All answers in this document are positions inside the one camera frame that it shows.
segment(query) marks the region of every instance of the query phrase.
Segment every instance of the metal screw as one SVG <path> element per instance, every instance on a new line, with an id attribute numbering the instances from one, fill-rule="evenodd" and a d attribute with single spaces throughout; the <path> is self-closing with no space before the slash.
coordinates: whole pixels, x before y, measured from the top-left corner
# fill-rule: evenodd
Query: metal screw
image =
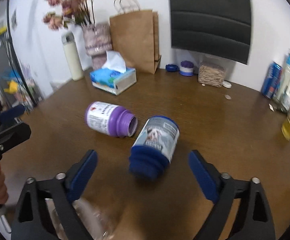
<path id="1" fill-rule="evenodd" d="M 260 179 L 256 178 L 256 177 L 252 178 L 252 182 L 254 182 L 255 184 L 260 184 L 261 183 Z"/>
<path id="2" fill-rule="evenodd" d="M 223 172 L 221 176 L 223 179 L 230 179 L 231 178 L 231 176 L 227 172 Z"/>
<path id="3" fill-rule="evenodd" d="M 56 179 L 64 179 L 66 177 L 65 173 L 59 173 L 56 175 Z"/>
<path id="4" fill-rule="evenodd" d="M 35 179 L 33 177 L 29 177 L 27 180 L 26 180 L 26 183 L 27 184 L 31 184 L 35 181 Z"/>

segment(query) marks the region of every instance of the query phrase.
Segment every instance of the soda can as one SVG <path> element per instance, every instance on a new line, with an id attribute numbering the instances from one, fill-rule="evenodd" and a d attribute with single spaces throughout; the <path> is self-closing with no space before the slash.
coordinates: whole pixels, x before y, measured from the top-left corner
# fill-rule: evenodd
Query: soda can
<path id="1" fill-rule="evenodd" d="M 280 82 L 282 74 L 282 67 L 277 63 L 273 62 L 267 71 L 267 75 L 261 90 L 261 93 L 271 99 L 274 95 L 274 92 Z"/>

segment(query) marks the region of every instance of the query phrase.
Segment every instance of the white label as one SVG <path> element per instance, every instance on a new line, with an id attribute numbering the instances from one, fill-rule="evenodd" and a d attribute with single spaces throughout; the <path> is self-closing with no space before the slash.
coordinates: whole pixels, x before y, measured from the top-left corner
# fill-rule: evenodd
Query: white label
<path id="1" fill-rule="evenodd" d="M 93 130 L 110 135 L 109 118 L 116 107 L 118 106 L 103 102 L 93 103 L 87 112 L 87 125 Z"/>
<path id="2" fill-rule="evenodd" d="M 152 117 L 147 120 L 133 146 L 150 146 L 159 150 L 171 162 L 179 136 L 180 131 L 172 121 Z"/>

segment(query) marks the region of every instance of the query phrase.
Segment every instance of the brown tabletop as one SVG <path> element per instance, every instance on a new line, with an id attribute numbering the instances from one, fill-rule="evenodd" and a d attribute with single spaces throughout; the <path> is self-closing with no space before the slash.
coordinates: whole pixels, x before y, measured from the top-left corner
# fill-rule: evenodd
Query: brown tabletop
<path id="1" fill-rule="evenodd" d="M 259 92 L 232 85 L 231 89 L 202 86 L 197 77 L 158 70 L 155 75 L 137 73 L 137 83 L 115 96 L 94 88 L 88 77 L 70 81 L 23 119 L 31 127 L 31 138 L 3 156 L 8 205 L 17 202 L 27 177 L 50 179 L 94 149 L 99 163 L 83 197 L 117 225 L 114 239 L 192 240 L 213 206 L 187 163 L 188 153 L 197 149 L 235 179 L 260 178 L 277 237 L 281 236 L 290 224 L 290 142 L 281 133 L 285 116 L 270 111 L 269 101 Z M 84 113 L 93 101 L 131 110 L 139 119 L 136 134 L 120 139 L 91 130 Z M 153 115 L 175 120 L 180 138 L 164 176 L 142 183 L 128 173 L 128 157 Z M 222 239 L 237 206 L 235 201 Z"/>

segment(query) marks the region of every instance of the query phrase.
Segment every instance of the blue tissue box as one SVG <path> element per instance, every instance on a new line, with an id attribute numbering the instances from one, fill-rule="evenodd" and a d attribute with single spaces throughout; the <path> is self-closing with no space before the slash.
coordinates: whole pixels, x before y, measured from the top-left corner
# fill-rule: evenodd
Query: blue tissue box
<path id="1" fill-rule="evenodd" d="M 94 87 L 119 95 L 136 83 L 136 70 L 126 68 L 125 73 L 120 73 L 108 68 L 100 68 L 90 73 Z"/>

